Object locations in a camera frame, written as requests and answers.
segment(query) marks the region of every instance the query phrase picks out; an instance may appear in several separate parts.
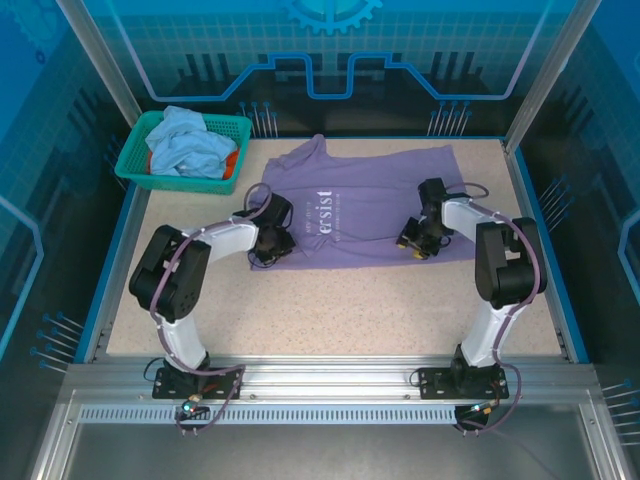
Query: green plastic basket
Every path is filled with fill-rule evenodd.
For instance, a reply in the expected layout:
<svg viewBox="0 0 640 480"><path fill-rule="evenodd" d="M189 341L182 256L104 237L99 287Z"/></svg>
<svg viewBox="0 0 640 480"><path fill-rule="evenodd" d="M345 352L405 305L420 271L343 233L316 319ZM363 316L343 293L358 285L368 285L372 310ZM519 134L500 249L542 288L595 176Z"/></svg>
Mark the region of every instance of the green plastic basket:
<svg viewBox="0 0 640 480"><path fill-rule="evenodd" d="M149 190L178 190L181 192L214 193L217 195L231 195L236 186L236 180L249 145L251 135L251 120L246 117L229 115L203 114L207 130L232 138L240 152L233 175L227 180L211 180L208 178L172 177L168 175L149 175L147 161L149 147L145 138L164 119L162 112L143 113L136 122L124 144L116 164L116 175L136 182L142 188Z"/></svg>

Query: speckled tabletop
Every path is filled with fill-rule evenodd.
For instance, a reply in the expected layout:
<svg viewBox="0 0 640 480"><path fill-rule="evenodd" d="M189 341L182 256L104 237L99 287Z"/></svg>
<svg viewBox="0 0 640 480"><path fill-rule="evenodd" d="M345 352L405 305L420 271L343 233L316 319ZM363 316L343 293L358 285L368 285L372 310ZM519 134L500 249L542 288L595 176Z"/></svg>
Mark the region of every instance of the speckled tabletop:
<svg viewBox="0 0 640 480"><path fill-rule="evenodd" d="M231 196L152 192L128 278L158 226L188 228L228 218L241 209L247 188L260 181L267 160L303 142L251 141ZM327 149L339 157L367 157L447 144L453 145L464 180L491 190L484 205L519 215L497 140L335 139L327 141ZM473 260L257 273L250 271L245 254L235 254L210 266L195 314L212 354L450 354L470 331L479 302ZM107 353L162 353L149 314L126 289ZM560 353L543 295L518 318L504 353Z"/></svg>

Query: gear logo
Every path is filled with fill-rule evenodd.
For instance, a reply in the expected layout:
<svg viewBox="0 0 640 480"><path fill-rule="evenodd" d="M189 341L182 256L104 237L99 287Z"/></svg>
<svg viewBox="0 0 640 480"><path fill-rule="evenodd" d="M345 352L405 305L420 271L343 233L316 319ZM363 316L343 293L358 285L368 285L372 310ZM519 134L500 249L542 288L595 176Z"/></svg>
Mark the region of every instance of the gear logo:
<svg viewBox="0 0 640 480"><path fill-rule="evenodd" d="M298 20L301 28L311 27L314 34L336 30L347 33L360 28L363 19L373 18L373 9L382 7L381 0L284 0L289 20Z"/></svg>
<svg viewBox="0 0 640 480"><path fill-rule="evenodd" d="M27 39L39 50L53 40L58 31L55 0L0 0L0 12L9 11Z"/></svg>

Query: light blue cloth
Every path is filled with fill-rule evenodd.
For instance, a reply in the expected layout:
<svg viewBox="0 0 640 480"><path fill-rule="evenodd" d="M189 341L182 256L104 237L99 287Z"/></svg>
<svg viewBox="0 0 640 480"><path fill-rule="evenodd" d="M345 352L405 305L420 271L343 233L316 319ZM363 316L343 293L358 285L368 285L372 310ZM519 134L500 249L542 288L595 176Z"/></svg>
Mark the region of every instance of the light blue cloth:
<svg viewBox="0 0 640 480"><path fill-rule="evenodd" d="M173 106L146 141L153 175L221 179L227 157L238 148L229 137L208 132L202 114Z"/></svg>

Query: glass panel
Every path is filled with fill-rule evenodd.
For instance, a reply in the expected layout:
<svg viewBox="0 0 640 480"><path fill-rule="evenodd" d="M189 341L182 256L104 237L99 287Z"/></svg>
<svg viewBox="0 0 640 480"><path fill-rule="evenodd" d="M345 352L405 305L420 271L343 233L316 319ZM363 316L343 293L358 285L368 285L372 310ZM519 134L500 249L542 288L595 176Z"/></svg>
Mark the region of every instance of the glass panel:
<svg viewBox="0 0 640 480"><path fill-rule="evenodd" d="M143 109L256 135L503 135L574 0L91 0Z"/></svg>
<svg viewBox="0 0 640 480"><path fill-rule="evenodd" d="M82 330L128 128L54 1L0 7L0 464L28 478L78 338L43 315Z"/></svg>
<svg viewBox="0 0 640 480"><path fill-rule="evenodd" d="M640 32L630 14L636 9L626 0L601 4L522 152L601 382L616 385L628 377L637 388ZM629 452L640 465L640 450Z"/></svg>

